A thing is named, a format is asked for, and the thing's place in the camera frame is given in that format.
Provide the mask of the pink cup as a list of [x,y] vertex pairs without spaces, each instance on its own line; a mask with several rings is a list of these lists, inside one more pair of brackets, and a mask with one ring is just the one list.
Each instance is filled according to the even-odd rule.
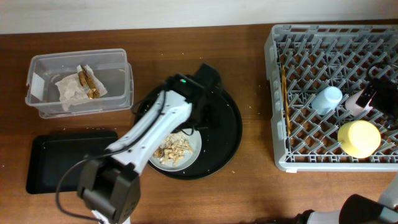
[[367,104],[365,107],[361,107],[356,104],[356,101],[358,100],[358,98],[361,96],[362,93],[363,93],[363,91],[361,90],[361,91],[355,93],[354,95],[350,96],[345,101],[345,108],[348,111],[351,111],[351,114],[353,116],[357,116],[360,113],[362,113],[363,111],[369,112],[372,110],[372,106],[370,106],[369,104]]

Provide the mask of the yellow bowl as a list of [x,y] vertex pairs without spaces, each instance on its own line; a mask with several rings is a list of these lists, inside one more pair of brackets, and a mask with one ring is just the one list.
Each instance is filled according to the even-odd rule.
[[381,134],[369,121],[351,121],[338,130],[338,142],[349,156],[363,159],[372,155],[380,146]]

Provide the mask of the blue cup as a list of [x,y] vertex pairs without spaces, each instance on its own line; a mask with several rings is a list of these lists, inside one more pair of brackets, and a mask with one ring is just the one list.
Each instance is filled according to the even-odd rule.
[[317,110],[319,115],[326,115],[338,106],[342,98],[343,94],[339,88],[328,86],[314,98],[311,107]]

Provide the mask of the peanut shells and rice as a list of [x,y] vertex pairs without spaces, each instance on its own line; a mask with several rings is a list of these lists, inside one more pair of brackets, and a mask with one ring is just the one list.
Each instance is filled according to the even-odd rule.
[[189,142],[189,136],[183,132],[169,134],[164,142],[153,153],[162,165],[176,167],[183,159],[193,154],[193,148]]

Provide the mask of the grey plate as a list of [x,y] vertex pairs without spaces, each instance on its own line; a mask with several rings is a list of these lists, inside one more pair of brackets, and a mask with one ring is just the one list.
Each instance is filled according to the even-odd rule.
[[167,172],[176,172],[176,171],[181,171],[186,169],[187,167],[191,166],[197,159],[201,151],[201,135],[200,132],[197,130],[194,130],[192,128],[188,129],[183,129],[178,132],[183,132],[184,134],[189,136],[189,142],[191,147],[193,148],[193,154],[187,156],[185,159],[183,159],[176,167],[173,167],[172,165],[166,164],[162,165],[156,158],[152,157],[149,159],[149,163],[156,168],[167,171]]

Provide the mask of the gold foil wrapper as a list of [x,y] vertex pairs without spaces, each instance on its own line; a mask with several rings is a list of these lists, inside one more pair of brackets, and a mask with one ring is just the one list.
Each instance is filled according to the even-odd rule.
[[81,86],[83,87],[84,91],[86,92],[89,99],[95,99],[100,97],[100,92],[98,91],[92,77],[85,69],[84,66],[78,66],[78,78],[80,81]]

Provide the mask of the white napkin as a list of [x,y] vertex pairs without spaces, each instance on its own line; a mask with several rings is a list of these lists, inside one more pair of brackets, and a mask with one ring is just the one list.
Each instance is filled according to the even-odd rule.
[[[62,103],[62,108],[64,111],[69,111],[69,107],[76,106],[90,100],[80,84],[78,78],[78,66],[76,68],[77,73],[69,75],[56,83],[56,86],[60,92],[59,100]],[[95,77],[94,71],[89,65],[84,65],[84,67],[92,77],[100,93],[100,97],[106,95],[108,91],[105,86]]]

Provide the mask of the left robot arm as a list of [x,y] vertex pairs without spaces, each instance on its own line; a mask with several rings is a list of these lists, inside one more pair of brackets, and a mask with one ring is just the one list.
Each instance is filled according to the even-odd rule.
[[77,195],[93,212],[92,220],[127,221],[141,196],[139,177],[165,138],[176,130],[214,126],[210,102],[220,83],[219,73],[205,63],[194,75],[169,77],[139,122],[103,156],[83,163]]

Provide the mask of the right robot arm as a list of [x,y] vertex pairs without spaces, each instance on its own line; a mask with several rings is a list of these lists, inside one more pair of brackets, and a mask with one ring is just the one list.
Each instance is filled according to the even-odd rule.
[[[397,116],[397,84],[385,79],[374,78],[365,88],[356,104],[370,102],[377,110]],[[397,223],[397,178],[381,194],[377,202],[354,194],[334,212],[307,210],[295,217],[296,223]]]

